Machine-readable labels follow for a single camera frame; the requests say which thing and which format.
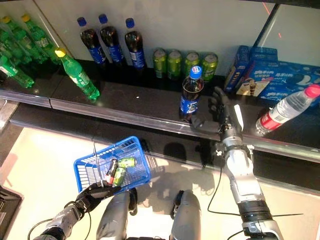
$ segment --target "green bottle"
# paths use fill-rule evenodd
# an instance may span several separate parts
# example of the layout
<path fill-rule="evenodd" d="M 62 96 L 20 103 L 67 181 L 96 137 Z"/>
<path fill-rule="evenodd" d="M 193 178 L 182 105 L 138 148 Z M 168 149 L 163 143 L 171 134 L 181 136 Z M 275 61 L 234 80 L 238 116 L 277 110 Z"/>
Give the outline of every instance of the green bottle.
<path fill-rule="evenodd" d="M 31 88 L 35 81 L 25 74 L 19 67 L 15 67 L 6 56 L 0 57 L 0 70 L 8 77 L 16 80 L 22 87 Z"/>
<path fill-rule="evenodd" d="M 42 64 L 48 59 L 48 56 L 41 50 L 41 48 L 38 48 L 38 46 L 28 36 L 27 31 L 19 27 L 15 22 L 11 21 L 10 17 L 3 17 L 2 22 L 10 28 L 14 38 L 39 64 Z"/>
<path fill-rule="evenodd" d="M 15 66 L 20 63 L 27 64 L 32 61 L 31 57 L 22 50 L 22 48 L 9 35 L 9 33 L 1 29 L 0 29 L 0 48 L 6 49 L 12 55 Z"/>
<path fill-rule="evenodd" d="M 55 54 L 61 59 L 66 74 L 72 81 L 84 92 L 84 94 L 92 101 L 95 101 L 100 92 L 90 80 L 80 63 L 67 55 L 66 50 L 59 47 L 55 50 Z"/>
<path fill-rule="evenodd" d="M 26 24 L 27 28 L 30 30 L 31 37 L 37 44 L 39 48 L 41 48 L 48 56 L 54 64 L 61 64 L 61 61 L 58 59 L 55 54 L 56 47 L 46 34 L 46 32 L 37 26 L 31 19 L 28 14 L 23 15 L 23 22 Z"/>

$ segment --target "blue shopping basket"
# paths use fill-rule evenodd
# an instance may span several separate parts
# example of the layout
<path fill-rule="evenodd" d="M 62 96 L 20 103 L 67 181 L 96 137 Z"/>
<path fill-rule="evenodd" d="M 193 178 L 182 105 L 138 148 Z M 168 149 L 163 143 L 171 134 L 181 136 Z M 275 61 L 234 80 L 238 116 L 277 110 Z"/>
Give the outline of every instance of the blue shopping basket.
<path fill-rule="evenodd" d="M 102 180 L 104 180 L 113 158 L 121 159 L 128 157 L 134 157 L 136 159 L 136 166 L 126 169 L 119 193 L 148 183 L 151 174 L 144 152 L 142 151 L 138 138 L 130 136 L 98 151 L 96 155 L 93 153 L 79 158 L 74 162 L 73 167 L 78 191 L 81 192 L 91 184 L 100 182 L 100 175 Z"/>

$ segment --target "floor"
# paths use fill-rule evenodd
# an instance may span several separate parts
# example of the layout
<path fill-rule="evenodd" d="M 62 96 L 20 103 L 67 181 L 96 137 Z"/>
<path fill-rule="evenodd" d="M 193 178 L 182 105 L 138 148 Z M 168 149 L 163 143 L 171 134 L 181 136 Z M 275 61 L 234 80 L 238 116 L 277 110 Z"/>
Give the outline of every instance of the floor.
<path fill-rule="evenodd" d="M 97 151 L 106 145 L 96 144 Z M 62 134 L 24 128 L 0 169 L 0 184 L 23 196 L 23 201 L 8 240 L 25 239 L 30 228 L 39 221 L 52 218 L 64 205 L 75 200 L 78 191 L 73 163 L 91 154 L 91 141 Z M 238 216 L 216 215 L 207 206 L 219 179 L 219 171 L 200 169 L 161 158 L 147 157 L 152 166 L 152 180 L 139 187 L 138 214 L 128 217 L 128 237 L 168 239 L 173 221 L 168 215 L 179 190 L 192 189 L 201 210 L 201 238 L 226 240 L 240 231 Z M 273 215 L 303 213 L 300 216 L 275 218 L 286 240 L 319 240 L 320 197 L 261 183 Z M 106 199 L 91 213 L 92 227 L 88 240 L 96 239 L 100 218 L 110 201 Z M 211 210 L 238 213 L 230 190 L 229 179 L 222 174 L 219 190 Z M 45 229 L 37 227 L 35 238 Z M 85 216 L 73 230 L 70 240 L 87 235 L 89 218 Z M 247 239 L 243 233 L 232 240 Z"/>

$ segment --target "green canned drink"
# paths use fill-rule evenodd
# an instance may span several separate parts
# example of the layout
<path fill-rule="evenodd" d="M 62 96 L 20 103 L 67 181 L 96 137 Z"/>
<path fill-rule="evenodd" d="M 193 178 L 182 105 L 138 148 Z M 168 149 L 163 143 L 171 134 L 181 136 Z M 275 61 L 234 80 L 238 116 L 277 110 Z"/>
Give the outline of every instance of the green canned drink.
<path fill-rule="evenodd" d="M 122 167 L 118 167 L 115 171 L 113 184 L 116 186 L 120 186 L 125 178 L 126 175 L 126 169 Z"/>
<path fill-rule="evenodd" d="M 118 166 L 120 168 L 129 168 L 137 165 L 137 160 L 134 157 L 124 157 L 118 160 Z"/>
<path fill-rule="evenodd" d="M 210 82 L 214 77 L 218 66 L 218 56 L 214 53 L 206 55 L 202 61 L 202 78 L 205 83 Z"/>
<path fill-rule="evenodd" d="M 153 66 L 155 76 L 158 79 L 163 79 L 167 73 L 167 54 L 162 48 L 158 48 L 153 53 Z"/>
<path fill-rule="evenodd" d="M 195 51 L 188 53 L 184 61 L 184 75 L 189 76 L 190 70 L 192 67 L 199 65 L 200 57 L 199 54 Z"/>
<path fill-rule="evenodd" d="M 168 56 L 168 78 L 178 80 L 181 74 L 181 53 L 178 50 L 172 50 Z"/>

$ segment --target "red label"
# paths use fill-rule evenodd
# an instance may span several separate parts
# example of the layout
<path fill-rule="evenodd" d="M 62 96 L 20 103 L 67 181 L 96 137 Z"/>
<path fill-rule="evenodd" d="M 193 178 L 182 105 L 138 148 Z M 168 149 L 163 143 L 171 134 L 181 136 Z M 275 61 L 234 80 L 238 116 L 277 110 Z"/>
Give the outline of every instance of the red label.
<path fill-rule="evenodd" d="M 275 130 L 276 128 L 278 128 L 282 125 L 281 123 L 274 121 L 270 117 L 269 112 L 260 118 L 260 123 L 264 128 L 269 129 L 269 130 Z"/>

